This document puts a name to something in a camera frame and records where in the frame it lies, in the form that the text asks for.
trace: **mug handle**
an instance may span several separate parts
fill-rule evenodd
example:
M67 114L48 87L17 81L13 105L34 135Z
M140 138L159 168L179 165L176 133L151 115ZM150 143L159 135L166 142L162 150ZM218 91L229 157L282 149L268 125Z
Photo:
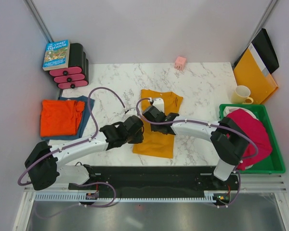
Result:
M243 102L243 104L252 104L253 102L254 102L254 100L253 100L253 98L251 98L251 97L247 97L247 99L246 99L246 101L247 100L250 100L250 102Z

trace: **green plastic bin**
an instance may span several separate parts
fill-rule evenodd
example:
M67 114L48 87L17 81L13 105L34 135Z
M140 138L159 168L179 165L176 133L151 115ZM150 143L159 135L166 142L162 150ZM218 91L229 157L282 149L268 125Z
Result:
M254 164L253 167L241 171L242 173L265 173L265 174L281 174L285 173L286 168L283 158L280 153L279 146L276 141L276 137L269 119L269 115L264 105L261 104L221 104L220 105L220 118L223 118L223 111L225 107L242 107L250 110L255 116L262 122L269 135L271 146L273 148L272 153L264 160Z

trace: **blue book cover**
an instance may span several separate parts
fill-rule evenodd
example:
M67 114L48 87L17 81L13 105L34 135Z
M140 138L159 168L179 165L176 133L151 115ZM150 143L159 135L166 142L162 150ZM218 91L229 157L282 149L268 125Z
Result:
M67 68L69 57L69 42L63 40L48 43L46 46L43 69L45 71Z

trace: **white marble surface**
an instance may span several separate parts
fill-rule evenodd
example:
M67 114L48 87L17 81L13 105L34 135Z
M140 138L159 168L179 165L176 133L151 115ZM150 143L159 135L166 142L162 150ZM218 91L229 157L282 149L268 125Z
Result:
M96 64L90 65L88 86L64 90L62 96L88 96L99 86L114 90L127 107L135 107L141 89L173 91L184 97L179 114L212 121L219 117L219 105L230 103L236 81L230 63L188 63L184 71L174 69L173 64ZM112 93L98 90L92 98L96 100L93 113L99 127L125 120L122 106ZM84 135L94 131L94 123L89 119ZM50 141L50 145L62 142ZM77 161L100 166L207 166L216 165L218 155L208 141L176 136L173 159L134 154L132 144L125 144L70 164Z

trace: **orange folded shirt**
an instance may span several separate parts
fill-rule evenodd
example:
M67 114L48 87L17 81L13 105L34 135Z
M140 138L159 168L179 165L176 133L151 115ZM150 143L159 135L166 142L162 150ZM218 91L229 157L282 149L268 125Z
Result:
M141 90L141 98L162 98L164 100L165 114L170 112L178 113L183 97L173 92L157 92L152 90ZM144 111L150 103L142 101L141 108ZM149 123L144 122L144 140L135 144L133 153L151 155L164 158L173 158L173 135L164 135L160 132L151 131Z
M76 100L43 100L40 136L76 135L85 103Z

